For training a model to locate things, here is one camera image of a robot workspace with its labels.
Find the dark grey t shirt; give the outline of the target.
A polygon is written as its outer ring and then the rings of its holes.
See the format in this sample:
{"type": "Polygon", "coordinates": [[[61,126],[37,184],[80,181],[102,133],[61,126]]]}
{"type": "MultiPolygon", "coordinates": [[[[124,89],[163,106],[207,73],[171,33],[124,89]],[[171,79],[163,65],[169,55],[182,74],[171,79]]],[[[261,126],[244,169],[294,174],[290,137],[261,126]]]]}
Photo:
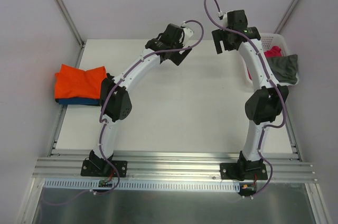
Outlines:
{"type": "Polygon", "coordinates": [[[267,58],[271,71],[279,82],[295,85],[298,82],[298,55],[267,58]]]}

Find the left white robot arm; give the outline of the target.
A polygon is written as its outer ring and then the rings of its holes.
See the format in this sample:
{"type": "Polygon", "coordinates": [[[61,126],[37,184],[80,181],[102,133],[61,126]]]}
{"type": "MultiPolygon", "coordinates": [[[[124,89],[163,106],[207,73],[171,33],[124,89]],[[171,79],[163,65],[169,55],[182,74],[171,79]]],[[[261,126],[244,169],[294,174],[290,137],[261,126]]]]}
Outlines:
{"type": "Polygon", "coordinates": [[[114,143],[119,124],[132,110],[130,92],[153,68],[166,60],[179,66],[191,52],[187,41],[194,32],[185,24],[169,24],[158,37],[149,40],[139,58],[124,72],[107,77],[101,83],[99,122],[102,124],[97,146],[90,152],[86,165],[98,175],[110,172],[109,160],[114,154],[114,143]]]}

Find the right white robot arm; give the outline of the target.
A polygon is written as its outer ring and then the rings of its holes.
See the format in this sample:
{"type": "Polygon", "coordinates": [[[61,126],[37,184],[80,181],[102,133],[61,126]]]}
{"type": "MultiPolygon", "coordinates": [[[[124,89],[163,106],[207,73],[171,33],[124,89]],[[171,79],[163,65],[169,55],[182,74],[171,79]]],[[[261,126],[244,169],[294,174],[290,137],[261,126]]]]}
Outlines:
{"type": "Polygon", "coordinates": [[[212,31],[216,52],[239,52],[251,76],[253,94],[245,103],[249,129],[243,150],[235,164],[226,167],[226,175],[234,180],[267,179],[263,173],[262,150],[268,130],[276,117],[285,112],[288,88],[279,83],[264,55],[261,36],[256,27],[249,27],[244,10],[218,12],[222,24],[212,31]]]}

